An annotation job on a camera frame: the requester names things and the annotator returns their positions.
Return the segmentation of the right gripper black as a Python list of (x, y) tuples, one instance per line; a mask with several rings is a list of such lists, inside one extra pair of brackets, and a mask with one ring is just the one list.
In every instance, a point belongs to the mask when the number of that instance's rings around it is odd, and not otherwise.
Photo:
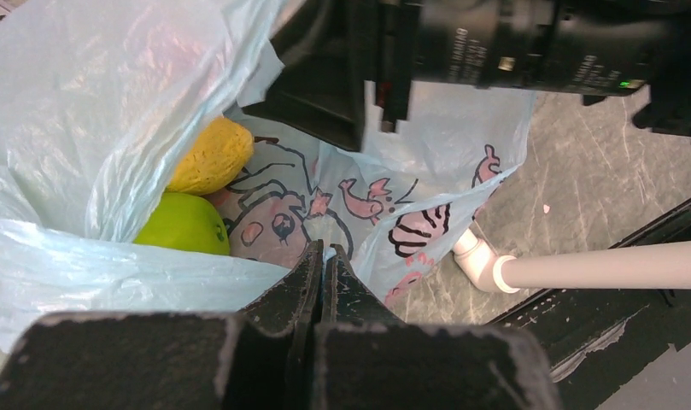
[(407, 117), (421, 1), (306, 1), (275, 32), (284, 69), (245, 113), (357, 152), (366, 108), (384, 131)]

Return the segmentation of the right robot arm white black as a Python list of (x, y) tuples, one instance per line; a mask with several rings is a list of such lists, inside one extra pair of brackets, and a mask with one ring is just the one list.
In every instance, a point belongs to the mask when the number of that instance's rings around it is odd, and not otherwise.
[(648, 88), (632, 124), (691, 138), (691, 1), (306, 1), (272, 41), (284, 71), (246, 113), (347, 151), (366, 105), (393, 132), (413, 82), (578, 94)]

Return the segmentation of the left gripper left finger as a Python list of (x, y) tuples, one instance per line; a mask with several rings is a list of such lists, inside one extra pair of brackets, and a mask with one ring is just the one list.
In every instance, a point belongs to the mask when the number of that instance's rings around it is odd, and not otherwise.
[(0, 409), (305, 409), (324, 244), (235, 312), (61, 312), (0, 371)]

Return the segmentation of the light blue plastic bag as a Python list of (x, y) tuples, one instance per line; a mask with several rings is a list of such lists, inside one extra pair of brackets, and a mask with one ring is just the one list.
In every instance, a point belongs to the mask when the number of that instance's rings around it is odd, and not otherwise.
[(527, 154), (536, 95), (417, 83), (350, 153), (248, 115), (281, 1), (34, 1), (0, 24), (0, 349), (47, 313), (224, 310), (315, 240), (391, 304)]

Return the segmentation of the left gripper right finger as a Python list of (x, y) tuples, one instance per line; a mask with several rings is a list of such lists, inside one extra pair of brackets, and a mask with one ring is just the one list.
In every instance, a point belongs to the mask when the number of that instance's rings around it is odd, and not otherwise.
[(409, 325), (359, 314), (369, 291), (338, 245), (323, 264), (314, 329), (316, 409), (560, 409), (548, 358), (528, 331), (498, 325)]

